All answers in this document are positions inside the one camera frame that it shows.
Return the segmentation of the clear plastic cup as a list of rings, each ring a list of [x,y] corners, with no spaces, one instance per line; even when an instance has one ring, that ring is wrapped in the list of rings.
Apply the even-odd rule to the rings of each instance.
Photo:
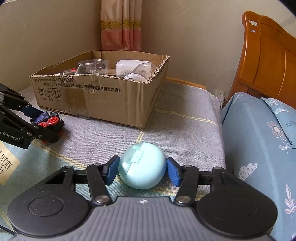
[[[155,72],[156,68],[156,65],[150,62],[139,64],[136,68],[133,69],[131,73],[126,75],[124,79],[147,82]]]

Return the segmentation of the wooden bed headboard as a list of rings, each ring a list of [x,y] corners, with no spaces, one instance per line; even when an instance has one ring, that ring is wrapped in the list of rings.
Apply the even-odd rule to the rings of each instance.
[[[295,37],[273,19],[246,11],[244,45],[228,97],[245,92],[295,107]]]

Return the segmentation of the brown cardboard box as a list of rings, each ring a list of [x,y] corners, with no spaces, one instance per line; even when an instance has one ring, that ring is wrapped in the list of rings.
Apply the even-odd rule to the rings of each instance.
[[[107,60],[110,69],[121,59],[144,60],[156,69],[147,82],[110,75],[61,75],[90,59]],[[136,51],[88,51],[43,68],[30,76],[30,82],[43,109],[143,129],[165,83],[169,59],[168,55]]]

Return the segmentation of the card with black lettering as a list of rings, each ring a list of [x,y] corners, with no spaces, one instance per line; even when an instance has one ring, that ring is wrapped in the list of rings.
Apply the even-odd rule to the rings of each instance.
[[[0,184],[5,185],[7,180],[14,173],[20,161],[1,142],[0,146]]]

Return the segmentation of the light blue egg case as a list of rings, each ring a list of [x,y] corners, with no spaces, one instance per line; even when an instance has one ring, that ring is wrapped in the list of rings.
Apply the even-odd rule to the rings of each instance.
[[[167,157],[156,145],[137,143],[121,156],[118,173],[128,186],[146,190],[156,186],[167,168]]]

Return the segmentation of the grey checked blanket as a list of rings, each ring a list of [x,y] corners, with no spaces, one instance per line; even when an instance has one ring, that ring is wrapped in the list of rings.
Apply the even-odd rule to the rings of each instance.
[[[1,185],[1,225],[10,227],[7,209],[16,196],[58,169],[105,163],[136,143],[152,143],[180,165],[202,171],[225,166],[220,103],[204,89],[166,82],[143,130],[65,114],[62,119],[56,143],[35,140],[26,150],[1,144],[1,159],[14,168]]]

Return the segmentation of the blue floral bedding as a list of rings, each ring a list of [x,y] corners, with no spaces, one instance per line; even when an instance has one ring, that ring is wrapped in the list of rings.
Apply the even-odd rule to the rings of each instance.
[[[226,168],[276,204],[275,240],[295,238],[295,108],[235,93],[221,111]]]

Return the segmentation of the pink orange curtain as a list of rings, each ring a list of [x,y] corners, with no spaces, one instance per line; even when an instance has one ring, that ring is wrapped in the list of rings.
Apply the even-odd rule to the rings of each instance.
[[[142,1],[101,1],[100,30],[102,50],[140,51]]]

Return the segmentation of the clear round plastic container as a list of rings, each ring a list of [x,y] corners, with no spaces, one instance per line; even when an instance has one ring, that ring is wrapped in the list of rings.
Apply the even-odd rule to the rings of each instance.
[[[80,61],[75,74],[107,75],[109,69],[108,64],[109,61],[104,59]]]

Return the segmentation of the white wall plug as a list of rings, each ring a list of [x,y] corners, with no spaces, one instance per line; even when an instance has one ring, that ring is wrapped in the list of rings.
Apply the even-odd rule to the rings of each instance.
[[[225,91],[224,90],[218,90],[216,89],[214,92],[214,95],[220,100],[220,101],[224,101],[225,99]]]

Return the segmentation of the glass jar yellow beads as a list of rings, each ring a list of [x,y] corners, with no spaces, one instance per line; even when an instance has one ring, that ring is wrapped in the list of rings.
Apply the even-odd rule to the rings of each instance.
[[[57,73],[56,75],[59,75],[59,76],[74,75],[76,71],[77,71],[77,68],[72,68],[72,69],[64,70],[63,72]]]

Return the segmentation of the blue cube toy red buttons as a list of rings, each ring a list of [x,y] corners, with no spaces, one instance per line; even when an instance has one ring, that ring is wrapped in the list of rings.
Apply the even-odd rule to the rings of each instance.
[[[54,125],[56,123],[64,123],[64,121],[62,119],[60,119],[60,116],[57,113],[49,113],[49,116],[50,116],[50,118],[46,122],[43,122],[43,123],[47,123],[48,125]]]

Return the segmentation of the white plastic bottle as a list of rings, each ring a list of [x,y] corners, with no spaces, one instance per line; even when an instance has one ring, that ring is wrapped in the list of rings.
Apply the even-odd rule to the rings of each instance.
[[[141,61],[141,60],[127,60],[121,59],[116,63],[116,75],[117,76],[126,76],[133,71],[139,64],[146,63],[150,61]]]

